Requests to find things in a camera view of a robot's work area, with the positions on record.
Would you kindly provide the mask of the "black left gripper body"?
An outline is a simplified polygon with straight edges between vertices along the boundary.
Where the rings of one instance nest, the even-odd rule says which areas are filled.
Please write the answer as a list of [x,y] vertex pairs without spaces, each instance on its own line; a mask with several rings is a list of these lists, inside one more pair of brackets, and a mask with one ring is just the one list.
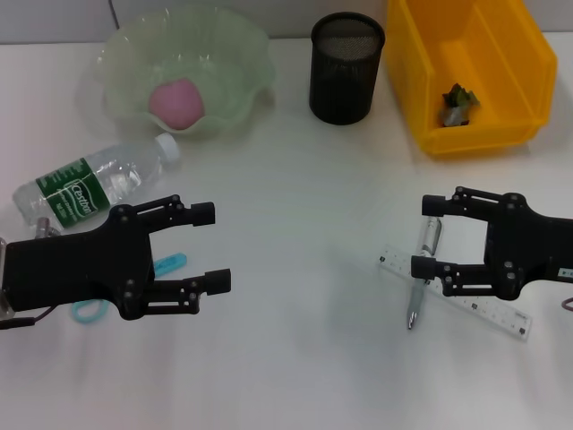
[[111,302],[125,320],[148,308],[143,290],[154,279],[149,229],[137,208],[114,207],[84,233],[12,242],[2,290],[15,312],[91,299]]

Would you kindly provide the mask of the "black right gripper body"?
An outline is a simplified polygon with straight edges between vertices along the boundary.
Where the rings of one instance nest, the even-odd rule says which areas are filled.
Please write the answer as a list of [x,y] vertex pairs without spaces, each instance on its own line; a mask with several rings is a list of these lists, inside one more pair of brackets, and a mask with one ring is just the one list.
[[500,299],[537,280],[572,281],[572,220],[541,215],[524,195],[505,193],[488,221],[485,265]]

